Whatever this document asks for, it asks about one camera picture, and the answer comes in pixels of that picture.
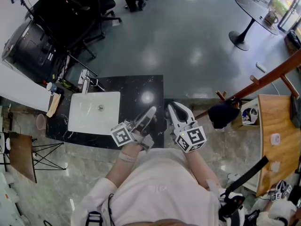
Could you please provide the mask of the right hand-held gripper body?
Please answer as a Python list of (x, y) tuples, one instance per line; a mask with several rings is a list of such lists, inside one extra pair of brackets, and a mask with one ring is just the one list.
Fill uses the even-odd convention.
[(185, 152), (190, 153), (200, 149), (206, 143), (206, 136), (202, 126), (197, 121), (183, 127), (181, 130), (174, 130), (176, 135), (175, 143)]

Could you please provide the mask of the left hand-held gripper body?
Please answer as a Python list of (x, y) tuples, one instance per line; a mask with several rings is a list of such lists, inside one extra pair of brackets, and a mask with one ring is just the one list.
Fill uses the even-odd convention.
[(145, 137), (134, 132), (135, 126), (132, 122), (124, 121), (110, 130), (111, 137), (115, 144), (120, 147), (130, 142), (138, 143), (148, 152), (154, 145), (154, 141), (150, 135)]

